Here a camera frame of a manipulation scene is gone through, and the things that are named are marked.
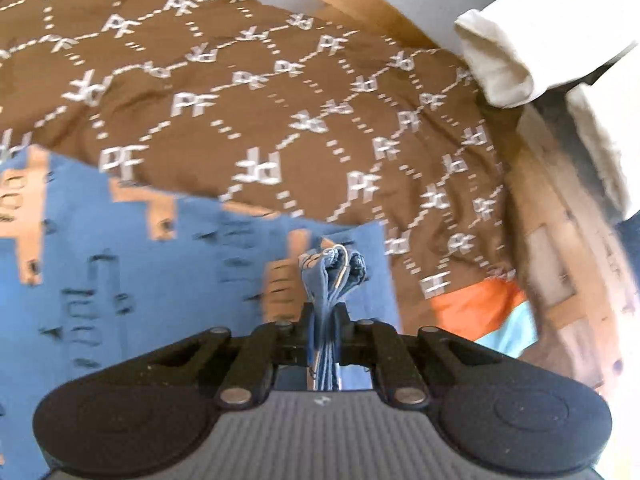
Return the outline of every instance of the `blue patterned fabric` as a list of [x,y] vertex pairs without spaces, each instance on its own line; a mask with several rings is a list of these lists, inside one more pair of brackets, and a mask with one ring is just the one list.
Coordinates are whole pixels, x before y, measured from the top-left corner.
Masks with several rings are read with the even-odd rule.
[[[24,168],[27,152],[1,169]],[[377,223],[349,229],[284,215],[254,218],[182,196],[175,239],[150,240],[146,203],[114,203],[107,176],[74,160],[50,154],[49,167],[41,285],[20,283],[15,241],[0,238],[2,480],[46,472],[31,417],[55,387],[211,326],[246,335],[262,323],[265,265],[287,258],[291,230],[308,229],[314,248],[330,237],[362,254],[370,279],[345,298],[350,316],[399,329]],[[345,388],[370,385],[352,367],[342,381]]]

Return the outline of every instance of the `white towel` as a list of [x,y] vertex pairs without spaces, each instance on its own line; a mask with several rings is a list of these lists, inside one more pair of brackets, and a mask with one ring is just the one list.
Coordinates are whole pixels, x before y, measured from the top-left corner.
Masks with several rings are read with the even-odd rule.
[[582,142],[625,219],[640,210],[640,46],[566,95]]
[[456,31],[489,103],[510,108],[637,44],[639,16],[640,0],[496,0],[462,14]]

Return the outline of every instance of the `wooden bed frame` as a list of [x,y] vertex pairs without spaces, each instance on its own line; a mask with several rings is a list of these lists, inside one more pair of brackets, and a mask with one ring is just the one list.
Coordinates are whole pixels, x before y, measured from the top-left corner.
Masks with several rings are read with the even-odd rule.
[[[385,0],[322,0],[316,17],[431,48]],[[523,359],[571,376],[612,398],[633,344],[638,289],[615,231],[581,185],[554,135],[532,107],[485,107],[511,191],[510,234],[518,280],[538,312],[540,341]]]

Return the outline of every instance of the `metal screw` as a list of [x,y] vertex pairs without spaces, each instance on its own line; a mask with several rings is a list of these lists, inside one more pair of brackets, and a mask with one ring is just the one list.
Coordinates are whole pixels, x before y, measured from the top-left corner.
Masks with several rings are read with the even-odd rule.
[[622,359],[618,359],[615,363],[613,363],[613,373],[616,375],[622,374],[622,370],[624,369],[624,363]]
[[293,323],[285,319],[281,319],[276,321],[276,328],[278,329],[278,332],[280,332],[280,335],[289,335],[293,331]]
[[420,404],[427,398],[422,390],[418,388],[398,388],[394,394],[394,398],[400,404]]
[[220,394],[220,400],[231,406],[241,406],[251,400],[251,392],[244,388],[227,388]]
[[56,232],[56,225],[48,219],[42,221],[42,226],[44,227],[44,232],[47,235],[51,235]]
[[39,274],[40,273],[40,264],[38,263],[37,260],[30,260],[29,261],[29,270],[31,271],[32,274]]
[[164,220],[161,220],[159,222],[159,225],[165,231],[173,231],[174,230],[174,223],[171,220],[169,220],[168,218],[165,218]]

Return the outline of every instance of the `brown blanket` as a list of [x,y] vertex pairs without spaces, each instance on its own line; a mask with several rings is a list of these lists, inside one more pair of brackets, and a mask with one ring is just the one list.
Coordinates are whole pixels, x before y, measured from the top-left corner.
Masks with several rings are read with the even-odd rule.
[[458,58],[255,0],[2,0],[0,148],[388,228],[405,330],[502,276],[502,177]]

